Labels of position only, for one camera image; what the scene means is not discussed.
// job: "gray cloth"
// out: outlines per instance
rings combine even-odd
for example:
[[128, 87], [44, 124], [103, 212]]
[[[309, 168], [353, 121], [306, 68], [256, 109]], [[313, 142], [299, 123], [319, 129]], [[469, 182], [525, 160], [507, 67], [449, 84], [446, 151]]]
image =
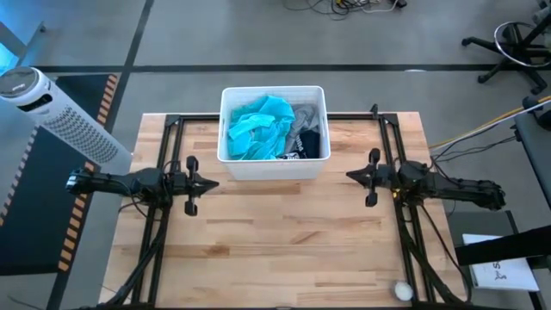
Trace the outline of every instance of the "gray cloth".
[[290, 153], [296, 148], [296, 137], [306, 130], [319, 133], [318, 107], [310, 104], [293, 106], [294, 122], [285, 139], [285, 152]]

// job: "office chair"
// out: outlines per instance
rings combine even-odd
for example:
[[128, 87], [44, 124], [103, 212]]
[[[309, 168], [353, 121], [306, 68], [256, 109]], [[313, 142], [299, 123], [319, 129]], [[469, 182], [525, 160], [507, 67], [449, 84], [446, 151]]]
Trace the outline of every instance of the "office chair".
[[[466, 47], [467, 45], [474, 43], [477, 46], [484, 47], [495, 53], [504, 55], [504, 58], [495, 65], [487, 74], [478, 76], [478, 82], [480, 84], [485, 83], [491, 77], [493, 77], [498, 71], [503, 70], [507, 65], [514, 63], [519, 65], [518, 70], [524, 72], [536, 86], [530, 90], [534, 95], [541, 93], [548, 84], [543, 78], [536, 72], [537, 68], [542, 68], [551, 64], [551, 53], [543, 45], [532, 44], [532, 41], [540, 35], [547, 26], [551, 23], [551, 14], [548, 14], [537, 26], [530, 25], [525, 22], [506, 22], [494, 31], [494, 42], [482, 40], [475, 37], [468, 37], [461, 41], [461, 44]], [[523, 38], [518, 29], [518, 26], [526, 26], [532, 28], [532, 31]], [[503, 29], [501, 36], [505, 42], [498, 40], [499, 31]], [[544, 58], [545, 63], [535, 65], [532, 63], [532, 58]]]

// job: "gray floor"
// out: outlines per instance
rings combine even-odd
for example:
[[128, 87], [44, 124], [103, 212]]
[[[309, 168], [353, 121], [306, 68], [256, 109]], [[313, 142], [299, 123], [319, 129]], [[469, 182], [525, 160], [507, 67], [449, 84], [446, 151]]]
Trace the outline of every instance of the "gray floor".
[[[145, 0], [56, 0], [11, 3], [6, 24], [30, 37], [44, 20], [48, 31], [35, 43], [29, 65], [123, 65]], [[302, 6], [302, 2], [289, 1]], [[357, 13], [342, 22], [311, 11], [291, 12], [279, 0], [213, 2], [156, 0], [136, 65], [232, 64], [490, 64], [496, 55], [476, 46], [463, 48], [465, 36], [490, 38], [502, 22], [526, 21], [535, 1], [411, 0], [401, 12]], [[516, 72], [501, 72], [485, 85], [476, 71], [433, 72], [254, 72], [134, 73], [130, 76], [114, 128], [114, 136], [133, 149], [142, 113], [214, 112], [225, 87], [316, 84], [325, 90], [330, 111], [366, 110], [378, 103], [386, 111], [419, 111], [430, 143], [463, 133], [516, 108], [529, 95], [529, 84]], [[543, 72], [551, 81], [551, 72]], [[32, 124], [0, 105], [0, 153], [6, 193]], [[16, 136], [8, 128], [19, 127]], [[501, 126], [462, 148], [484, 145], [511, 135]], [[501, 184], [507, 207], [519, 229], [548, 225], [551, 212], [543, 199], [523, 148], [498, 146], [444, 168], [454, 176], [487, 178]], [[90, 209], [62, 308], [96, 302], [115, 229], [117, 198], [98, 195]], [[450, 210], [453, 205], [446, 203]], [[458, 203], [456, 213], [486, 212]], [[551, 304], [551, 277], [538, 272], [542, 293]], [[0, 279], [0, 308], [24, 309], [7, 295], [46, 305], [53, 279], [26, 276]], [[530, 309], [527, 298], [503, 299], [479, 292], [482, 304]]]

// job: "white paper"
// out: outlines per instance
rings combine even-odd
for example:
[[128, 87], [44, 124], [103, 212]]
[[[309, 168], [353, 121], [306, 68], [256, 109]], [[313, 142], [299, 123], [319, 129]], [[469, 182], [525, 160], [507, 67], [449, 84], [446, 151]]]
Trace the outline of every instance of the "white paper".
[[[463, 234], [465, 245], [498, 238], [501, 237]], [[477, 263], [469, 267], [476, 288], [540, 290], [526, 258], [508, 259], [494, 263]]]

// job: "wooden table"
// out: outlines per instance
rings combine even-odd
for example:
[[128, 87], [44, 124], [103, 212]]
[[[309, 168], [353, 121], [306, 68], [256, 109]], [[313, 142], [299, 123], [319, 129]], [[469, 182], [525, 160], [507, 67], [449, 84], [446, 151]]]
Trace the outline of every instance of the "wooden table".
[[[429, 162], [419, 114], [398, 116], [408, 159]], [[164, 118], [143, 115], [131, 171], [156, 165]], [[329, 128], [331, 158], [317, 179], [238, 182], [216, 158], [218, 123], [186, 122], [181, 158], [195, 155], [199, 173], [220, 186], [196, 201], [197, 217], [183, 212], [186, 197], [175, 199], [157, 307], [409, 305], [398, 301], [391, 289], [405, 274], [390, 191], [378, 189], [379, 203], [365, 208], [367, 191], [344, 175], [364, 167], [372, 148], [383, 150], [378, 124], [330, 121]], [[442, 203], [429, 200], [425, 206], [453, 249]], [[452, 291], [464, 296], [461, 275], [423, 212], [419, 218], [432, 266]], [[118, 289], [136, 265], [144, 223], [132, 208], [119, 215], [105, 288]], [[150, 274], [145, 276], [145, 297]], [[108, 289], [100, 301], [113, 296]]]

